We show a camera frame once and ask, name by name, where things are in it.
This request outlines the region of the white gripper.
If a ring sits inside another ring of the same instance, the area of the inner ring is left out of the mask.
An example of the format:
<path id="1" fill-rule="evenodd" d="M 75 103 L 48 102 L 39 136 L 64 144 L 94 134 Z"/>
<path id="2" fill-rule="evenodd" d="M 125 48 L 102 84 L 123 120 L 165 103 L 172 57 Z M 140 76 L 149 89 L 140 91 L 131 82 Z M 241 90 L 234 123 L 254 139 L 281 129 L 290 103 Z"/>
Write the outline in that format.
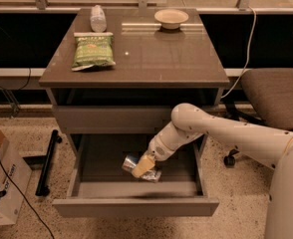
<path id="1" fill-rule="evenodd" d="M 174 150 L 168 148 L 160 137 L 156 135 L 149 142 L 147 153 L 149 155 L 143 155 L 132 170 L 132 175 L 136 178 L 142 177 L 147 171 L 154 168 L 154 161 L 165 161 L 169 159 L 174 154 Z"/>

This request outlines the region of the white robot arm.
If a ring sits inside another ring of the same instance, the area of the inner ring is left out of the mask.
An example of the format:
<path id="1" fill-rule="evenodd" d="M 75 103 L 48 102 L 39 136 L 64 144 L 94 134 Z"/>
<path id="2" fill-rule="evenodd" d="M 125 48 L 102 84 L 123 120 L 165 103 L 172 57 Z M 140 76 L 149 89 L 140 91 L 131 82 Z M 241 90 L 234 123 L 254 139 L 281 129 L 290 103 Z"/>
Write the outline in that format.
<path id="1" fill-rule="evenodd" d="M 179 104 L 132 175 L 143 176 L 158 161 L 204 134 L 274 170 L 264 238 L 293 239 L 293 131 L 215 117 L 194 105 Z"/>

